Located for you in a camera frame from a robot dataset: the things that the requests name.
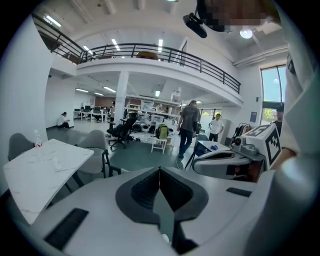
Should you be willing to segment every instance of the black metal railing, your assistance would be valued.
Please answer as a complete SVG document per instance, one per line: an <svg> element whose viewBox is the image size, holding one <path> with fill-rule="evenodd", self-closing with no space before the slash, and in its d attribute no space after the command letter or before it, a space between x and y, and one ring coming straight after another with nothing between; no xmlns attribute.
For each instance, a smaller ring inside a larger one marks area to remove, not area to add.
<svg viewBox="0 0 320 256"><path fill-rule="evenodd" d="M32 17L43 42L51 52L56 53L75 64L81 62L81 57L86 52L81 46L42 18L34 14Z"/></svg>
<svg viewBox="0 0 320 256"><path fill-rule="evenodd" d="M190 53L165 46L159 49L158 45L146 43L120 43L117 46L113 44L103 45L92 48L90 49L91 52L88 52L42 18L36 15L33 15L33 18L48 49L75 64L113 58L151 59L192 68L218 79L238 94L240 93L241 84L239 81L221 68Z"/></svg>

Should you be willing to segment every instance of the pillar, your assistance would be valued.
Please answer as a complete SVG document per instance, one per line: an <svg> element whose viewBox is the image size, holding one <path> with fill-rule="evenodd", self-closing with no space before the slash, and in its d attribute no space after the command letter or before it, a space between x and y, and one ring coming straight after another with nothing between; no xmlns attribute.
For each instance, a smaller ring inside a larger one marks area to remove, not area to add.
<svg viewBox="0 0 320 256"><path fill-rule="evenodd" d="M114 122L116 125L122 124L120 119L124 118L128 81L129 72L121 71L115 98Z"/></svg>

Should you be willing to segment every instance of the white wall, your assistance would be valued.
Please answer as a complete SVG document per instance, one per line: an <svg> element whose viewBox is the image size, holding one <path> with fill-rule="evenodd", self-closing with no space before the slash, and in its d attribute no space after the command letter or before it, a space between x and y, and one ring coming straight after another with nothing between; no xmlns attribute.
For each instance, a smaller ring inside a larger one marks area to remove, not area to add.
<svg viewBox="0 0 320 256"><path fill-rule="evenodd" d="M45 93L53 57L31 17L20 26L0 64L0 192L7 188L2 170L8 162L9 139L22 133L34 141L38 130L46 141Z"/></svg>
<svg viewBox="0 0 320 256"><path fill-rule="evenodd" d="M91 104L91 107L93 108L95 106L96 97L92 94L89 94L87 92L81 92L81 91L75 91L74 96L74 109L81 109L83 106L83 102L90 102L90 100L93 101L93 104Z"/></svg>
<svg viewBox="0 0 320 256"><path fill-rule="evenodd" d="M240 95L243 98L242 107L224 106L222 107L222 117L231 121L228 137L235 133L239 123L246 123L252 127L259 126L262 114L263 86L261 78L261 68L272 67L280 62L285 63L286 57L283 54L273 56L268 60L254 65L239 68ZM250 122L251 112L257 112L255 122Z"/></svg>
<svg viewBox="0 0 320 256"><path fill-rule="evenodd" d="M186 52L194 56L197 56L207 62L210 62L211 64L222 69L224 72L228 73L230 76L239 81L239 74L237 68L232 64L232 62L229 59L227 59L218 51L215 51L212 48L209 48L200 42L188 39L186 44Z"/></svg>
<svg viewBox="0 0 320 256"><path fill-rule="evenodd" d="M58 117L66 112L69 126L74 126L74 102L77 83L70 79L62 79L61 75L52 74L48 79L45 91L45 127L57 125Z"/></svg>

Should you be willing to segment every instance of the ceiling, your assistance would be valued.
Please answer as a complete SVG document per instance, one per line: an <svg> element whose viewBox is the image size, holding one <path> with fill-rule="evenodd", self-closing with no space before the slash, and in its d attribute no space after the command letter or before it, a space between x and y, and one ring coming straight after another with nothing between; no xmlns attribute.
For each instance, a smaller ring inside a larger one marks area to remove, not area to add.
<svg viewBox="0 0 320 256"><path fill-rule="evenodd" d="M158 44L159 39L163 39L164 46L179 49L188 35L181 31L171 30L171 27L175 25L175 22L182 23L183 15L194 12L196 3L196 0L179 0L178 2L167 0L46 0L35 12L41 16L51 15L61 23L60 30L74 39L81 47L87 46L91 49L112 44L111 39L115 39L118 44ZM172 24L171 27L168 24L161 26L161 21L157 21L157 27L148 28L148 20L152 21L153 16L147 15L147 21L137 25L136 20L143 19L143 14L148 11L170 14L167 19L170 17L177 19L174 23L169 23ZM98 33L93 32L92 28L97 27L99 27ZM253 38L244 39L240 36L241 29L241 27L235 27L231 33L214 32L214 37L221 37L223 40L217 41L219 44L228 44L236 51L255 45ZM280 26L273 23L265 23L254 28L253 31L256 39L262 41L266 35L280 29Z"/></svg>
<svg viewBox="0 0 320 256"><path fill-rule="evenodd" d="M71 80L77 82L77 88L90 91L92 93L101 93L106 97L115 97L116 93L106 90L107 86L117 91L120 72L100 72L88 75L79 75ZM156 91L161 91L159 99L170 101L171 93L181 88L181 101L197 100L204 104L214 102L226 102L219 96L208 93L202 88L195 87L191 83L180 80L166 78L161 75L131 72L127 87L127 94L140 95L155 98Z"/></svg>

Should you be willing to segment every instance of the person sitting on floor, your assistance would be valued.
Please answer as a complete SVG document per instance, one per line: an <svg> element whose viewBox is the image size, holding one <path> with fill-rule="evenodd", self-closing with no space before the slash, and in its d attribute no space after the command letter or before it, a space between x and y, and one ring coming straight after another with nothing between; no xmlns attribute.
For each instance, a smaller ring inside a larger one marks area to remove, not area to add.
<svg viewBox="0 0 320 256"><path fill-rule="evenodd" d="M66 116L67 116L67 112L63 112L60 115L60 117L58 118L58 120L56 122L56 125L58 126L58 128L68 128L68 129L70 129L69 124L68 124L68 122L70 122L70 120L66 120Z"/></svg>

